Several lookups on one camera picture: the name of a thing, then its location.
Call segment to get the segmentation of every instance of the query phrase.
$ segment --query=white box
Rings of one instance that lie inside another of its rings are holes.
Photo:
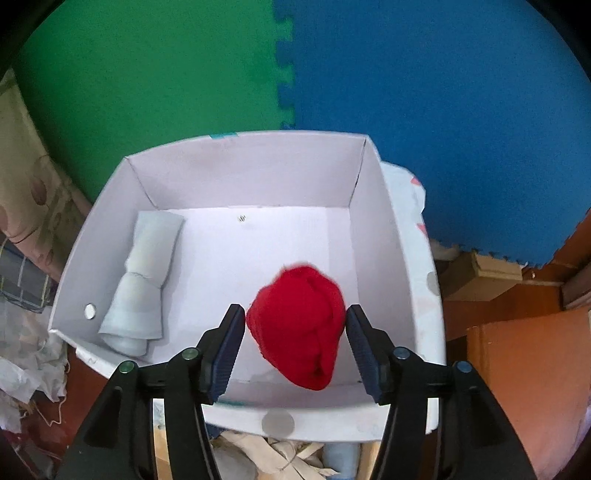
[[[125,271],[137,213],[170,210],[186,221],[163,287],[164,338],[150,342],[146,364],[196,345],[231,303],[247,310],[283,266],[300,262],[334,279],[346,306],[361,304],[395,345],[444,363],[440,299],[428,278],[433,260],[419,226],[424,191],[411,179],[402,168],[381,167],[372,141],[353,134],[200,137],[126,157],[80,232],[50,327],[110,377],[126,358],[97,332]],[[84,316],[89,303],[92,320]],[[261,419],[277,408],[294,419],[289,436],[302,440],[375,440],[387,416],[365,393],[346,335],[331,384],[314,392],[275,370],[247,329],[228,390],[204,407],[206,420],[267,434]],[[436,425],[432,403],[427,430]]]

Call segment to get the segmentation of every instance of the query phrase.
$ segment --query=orange wooden surface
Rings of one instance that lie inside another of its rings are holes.
[[[443,301],[446,340],[476,325],[560,312],[560,288],[516,285],[491,301]]]
[[[505,410],[538,477],[554,478],[574,453],[589,402],[587,310],[480,325],[467,340],[468,360]]]

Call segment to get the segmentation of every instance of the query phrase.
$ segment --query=box wall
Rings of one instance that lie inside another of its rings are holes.
[[[129,160],[159,210],[347,207],[364,139],[320,132],[201,137],[152,148]]]
[[[373,327],[385,330],[395,345],[414,349],[407,270],[379,155],[369,139],[349,214],[360,304]]]

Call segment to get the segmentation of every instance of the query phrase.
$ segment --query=red sock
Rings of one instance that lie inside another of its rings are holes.
[[[246,324],[262,356],[288,380],[310,390],[330,383],[345,303],[338,285],[314,267],[283,270],[256,295]]]

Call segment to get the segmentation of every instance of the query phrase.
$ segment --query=crumpled paper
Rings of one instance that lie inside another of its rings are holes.
[[[231,430],[222,432],[222,437],[240,448],[268,480],[326,480],[338,474],[324,468],[317,456],[323,443],[278,441]]]
[[[0,427],[10,432],[21,432],[14,400],[28,403],[35,390],[51,401],[66,395],[66,346],[47,332],[50,315],[49,307],[28,312],[0,296]]]

